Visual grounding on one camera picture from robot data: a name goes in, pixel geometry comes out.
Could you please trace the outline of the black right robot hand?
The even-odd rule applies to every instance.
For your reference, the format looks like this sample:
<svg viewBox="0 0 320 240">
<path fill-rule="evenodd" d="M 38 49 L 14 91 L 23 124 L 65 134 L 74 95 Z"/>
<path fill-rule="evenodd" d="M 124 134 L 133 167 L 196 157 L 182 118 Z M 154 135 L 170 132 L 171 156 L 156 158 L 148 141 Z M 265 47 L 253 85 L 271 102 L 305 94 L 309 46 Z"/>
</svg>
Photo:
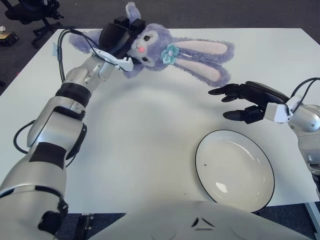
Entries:
<svg viewBox="0 0 320 240">
<path fill-rule="evenodd" d="M 243 110 L 233 110 L 223 113 L 228 120 L 252 124 L 264 119 L 268 103 L 285 104 L 289 98 L 283 93 L 270 88 L 262 83 L 247 81 L 242 84 L 230 83 L 223 87 L 212 89 L 208 94 L 217 96 L 225 95 L 221 100 L 228 103 L 234 100 L 247 100 L 253 103 Z"/>
</svg>

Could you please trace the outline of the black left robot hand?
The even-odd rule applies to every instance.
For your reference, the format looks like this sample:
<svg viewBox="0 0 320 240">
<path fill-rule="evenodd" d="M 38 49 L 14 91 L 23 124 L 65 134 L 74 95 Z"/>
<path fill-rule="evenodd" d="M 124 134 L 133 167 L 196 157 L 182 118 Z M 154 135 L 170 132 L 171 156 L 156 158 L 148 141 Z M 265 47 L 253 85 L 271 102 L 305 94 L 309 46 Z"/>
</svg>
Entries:
<svg viewBox="0 0 320 240">
<path fill-rule="evenodd" d="M 146 25 L 146 22 L 140 18 L 133 22 L 125 16 L 115 18 L 112 23 L 102 29 L 98 41 L 99 49 L 117 59 L 123 59 Z"/>
</svg>

